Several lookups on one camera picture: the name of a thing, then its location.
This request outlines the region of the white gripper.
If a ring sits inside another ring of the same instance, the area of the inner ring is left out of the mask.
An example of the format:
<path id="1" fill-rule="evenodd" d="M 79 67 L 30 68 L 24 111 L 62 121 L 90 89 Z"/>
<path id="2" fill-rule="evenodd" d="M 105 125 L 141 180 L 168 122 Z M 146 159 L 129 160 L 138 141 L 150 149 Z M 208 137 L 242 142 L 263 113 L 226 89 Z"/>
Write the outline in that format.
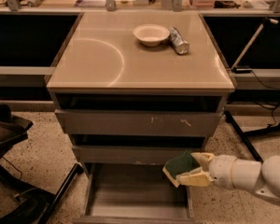
<path id="1" fill-rule="evenodd" d="M 224 189 L 233 189 L 231 170 L 237 160 L 235 156 L 215 156 L 213 153 L 208 152 L 193 152 L 191 156 L 204 170 L 209 168 L 209 173 L 202 169 L 197 169 L 178 175 L 176 177 L 178 186 L 208 187 L 214 179 L 214 183 L 217 186 Z"/>

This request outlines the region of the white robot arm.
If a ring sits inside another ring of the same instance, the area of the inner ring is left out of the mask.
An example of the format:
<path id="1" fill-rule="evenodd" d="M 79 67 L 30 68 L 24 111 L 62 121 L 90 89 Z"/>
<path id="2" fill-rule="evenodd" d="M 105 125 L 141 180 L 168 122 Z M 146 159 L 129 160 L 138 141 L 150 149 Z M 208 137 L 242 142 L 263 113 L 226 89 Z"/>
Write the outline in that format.
<path id="1" fill-rule="evenodd" d="M 198 167 L 184 170 L 176 176 L 178 185 L 207 187 L 210 184 L 223 189 L 249 192 L 268 203 L 280 206 L 280 156 L 271 156 L 264 162 L 242 160 L 231 155 L 192 153 Z"/>

